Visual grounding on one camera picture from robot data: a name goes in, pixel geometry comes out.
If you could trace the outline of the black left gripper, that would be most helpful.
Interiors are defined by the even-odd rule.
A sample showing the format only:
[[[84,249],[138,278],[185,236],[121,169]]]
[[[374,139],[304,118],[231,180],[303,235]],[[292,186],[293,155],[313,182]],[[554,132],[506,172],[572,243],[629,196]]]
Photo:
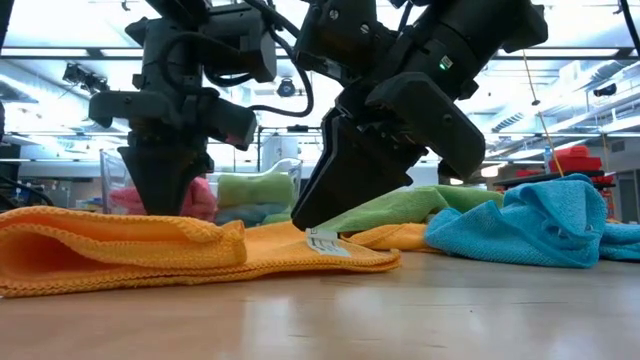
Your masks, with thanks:
[[[115,118],[129,122],[130,146],[118,152],[146,213],[161,216],[178,216],[190,182],[214,171],[205,151],[211,139],[245,151],[257,128],[252,110],[211,88],[177,97],[149,90],[100,92],[90,99],[89,117],[103,127]]]

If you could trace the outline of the orange microfiber towel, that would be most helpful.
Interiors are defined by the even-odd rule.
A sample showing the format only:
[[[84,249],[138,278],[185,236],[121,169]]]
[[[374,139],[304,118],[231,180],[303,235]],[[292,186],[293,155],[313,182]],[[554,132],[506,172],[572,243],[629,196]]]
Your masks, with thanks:
[[[245,228],[189,217],[124,216],[36,206],[0,214],[0,297],[251,280],[289,272],[379,273],[401,264],[290,223]]]
[[[439,254],[440,250],[426,244],[426,230],[427,225],[422,223],[383,225],[366,231],[341,233],[340,239],[372,250]]]

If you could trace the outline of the blue microfiber towel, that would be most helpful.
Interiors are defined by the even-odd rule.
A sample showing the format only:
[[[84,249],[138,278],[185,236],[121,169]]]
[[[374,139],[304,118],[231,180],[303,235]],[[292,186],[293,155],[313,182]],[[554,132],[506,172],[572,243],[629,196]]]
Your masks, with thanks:
[[[255,227],[264,223],[270,215],[284,213],[287,205],[278,203],[243,204],[220,208],[214,219],[216,225],[224,225],[232,221],[242,221],[245,227]]]
[[[640,225],[608,222],[604,199],[580,174],[519,185],[502,204],[443,209],[429,221],[425,243],[448,255],[518,265],[640,263]]]

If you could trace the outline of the green microfiber towel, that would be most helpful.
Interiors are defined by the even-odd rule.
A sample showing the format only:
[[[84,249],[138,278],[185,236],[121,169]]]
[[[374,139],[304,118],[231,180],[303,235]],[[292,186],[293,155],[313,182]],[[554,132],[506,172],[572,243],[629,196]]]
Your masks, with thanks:
[[[221,208],[263,203],[289,205],[293,200],[294,184],[285,174],[221,175],[218,179],[218,205]]]
[[[488,201],[501,208],[503,199],[502,193],[473,187],[421,186],[382,195],[318,225],[318,228],[353,233],[384,225],[426,223],[431,215],[445,208],[464,213]]]

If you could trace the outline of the white square column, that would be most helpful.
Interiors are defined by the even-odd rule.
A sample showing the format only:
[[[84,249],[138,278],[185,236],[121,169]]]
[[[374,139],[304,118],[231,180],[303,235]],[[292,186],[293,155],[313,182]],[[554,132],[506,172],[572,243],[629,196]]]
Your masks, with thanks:
[[[299,155],[298,139],[293,136],[273,134],[261,144],[261,169],[269,170],[280,160],[297,159]]]

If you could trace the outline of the long black ceiling beam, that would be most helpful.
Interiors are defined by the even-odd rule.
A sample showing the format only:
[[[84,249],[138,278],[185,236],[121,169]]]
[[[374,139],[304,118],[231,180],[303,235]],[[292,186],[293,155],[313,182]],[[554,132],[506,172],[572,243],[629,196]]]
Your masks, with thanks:
[[[101,47],[5,47],[0,58],[16,60],[86,60],[86,61],[133,61],[141,60],[141,48],[101,48]],[[573,60],[638,60],[640,56],[632,47],[534,47],[507,53],[499,50],[494,56],[496,61],[515,61],[524,56],[540,61]]]

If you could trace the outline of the pink microfiber towel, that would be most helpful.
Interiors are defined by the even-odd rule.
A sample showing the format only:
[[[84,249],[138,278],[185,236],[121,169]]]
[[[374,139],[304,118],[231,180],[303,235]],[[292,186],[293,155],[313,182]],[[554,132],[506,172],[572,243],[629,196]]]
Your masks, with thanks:
[[[112,190],[108,200],[114,208],[128,215],[146,215],[143,203],[135,187]],[[189,185],[180,215],[213,222],[217,211],[217,198],[211,192],[206,179],[196,177]]]

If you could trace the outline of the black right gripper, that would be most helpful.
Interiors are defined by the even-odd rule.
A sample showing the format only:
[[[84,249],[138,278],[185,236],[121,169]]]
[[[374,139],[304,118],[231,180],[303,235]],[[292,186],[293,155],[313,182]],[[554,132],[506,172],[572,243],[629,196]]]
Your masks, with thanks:
[[[343,113],[323,117],[323,151],[291,212],[300,230],[411,185],[408,170],[428,151],[441,158],[441,173],[458,179],[484,161],[482,133],[424,73],[359,79],[336,106]]]

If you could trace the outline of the clear plastic bin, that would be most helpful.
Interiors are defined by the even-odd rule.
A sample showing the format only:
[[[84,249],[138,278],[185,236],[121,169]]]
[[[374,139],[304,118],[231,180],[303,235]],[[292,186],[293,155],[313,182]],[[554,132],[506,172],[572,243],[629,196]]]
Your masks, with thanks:
[[[301,177],[302,177],[302,162],[298,159],[286,158],[277,162],[273,167],[262,173],[233,173],[233,172],[218,172],[209,174],[207,181],[211,192],[217,198],[217,211],[221,208],[218,205],[218,179],[221,175],[239,175],[239,176],[259,176],[270,173],[280,173],[288,175],[294,184],[294,200],[291,204],[287,205],[288,209],[281,214],[268,216],[264,223],[276,223],[287,221],[290,219],[290,210],[300,193]],[[120,208],[114,208],[108,200],[108,194],[115,189],[121,189],[125,187],[135,187],[133,181],[129,175],[128,170],[121,159],[121,156],[115,151],[103,151],[101,153],[101,177],[102,177],[102,196],[104,203],[104,211],[109,214],[125,214]]]

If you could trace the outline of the black ceiling-mounted device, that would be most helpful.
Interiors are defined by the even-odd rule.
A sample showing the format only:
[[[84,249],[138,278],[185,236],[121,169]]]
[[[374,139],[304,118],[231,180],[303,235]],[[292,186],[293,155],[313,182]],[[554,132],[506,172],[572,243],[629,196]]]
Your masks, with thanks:
[[[110,90],[106,77],[86,70],[79,64],[67,63],[62,80],[72,86],[79,86],[90,95]]]

